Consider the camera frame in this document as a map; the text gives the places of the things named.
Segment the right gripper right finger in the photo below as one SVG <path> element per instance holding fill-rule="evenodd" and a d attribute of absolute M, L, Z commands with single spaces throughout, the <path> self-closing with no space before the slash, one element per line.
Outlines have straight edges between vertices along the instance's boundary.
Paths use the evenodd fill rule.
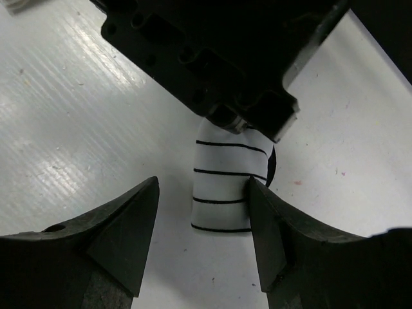
<path fill-rule="evenodd" d="M 411 229 L 363 238 L 247 184 L 260 287 L 270 308 L 410 308 Z"/>

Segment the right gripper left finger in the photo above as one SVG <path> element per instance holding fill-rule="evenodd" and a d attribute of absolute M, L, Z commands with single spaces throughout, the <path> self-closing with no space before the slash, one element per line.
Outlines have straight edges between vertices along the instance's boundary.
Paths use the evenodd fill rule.
<path fill-rule="evenodd" d="M 130 308 L 153 235 L 159 183 L 40 232 L 1 237 L 2 308 Z"/>

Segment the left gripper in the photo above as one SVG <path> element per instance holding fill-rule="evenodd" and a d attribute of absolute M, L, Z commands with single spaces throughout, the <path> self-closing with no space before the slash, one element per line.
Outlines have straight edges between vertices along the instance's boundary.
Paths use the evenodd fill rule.
<path fill-rule="evenodd" d="M 288 87 L 347 1 L 96 1 L 110 45 L 197 115 L 279 141 L 297 118 Z"/>

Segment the white sock with black lines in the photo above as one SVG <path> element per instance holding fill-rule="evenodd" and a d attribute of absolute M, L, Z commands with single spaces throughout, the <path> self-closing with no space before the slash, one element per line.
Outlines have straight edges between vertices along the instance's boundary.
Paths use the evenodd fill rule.
<path fill-rule="evenodd" d="M 250 177 L 266 186 L 272 183 L 274 142 L 252 127 L 234 134 L 203 120 L 195 146 L 192 227 L 209 232 L 250 231 L 245 187 Z"/>

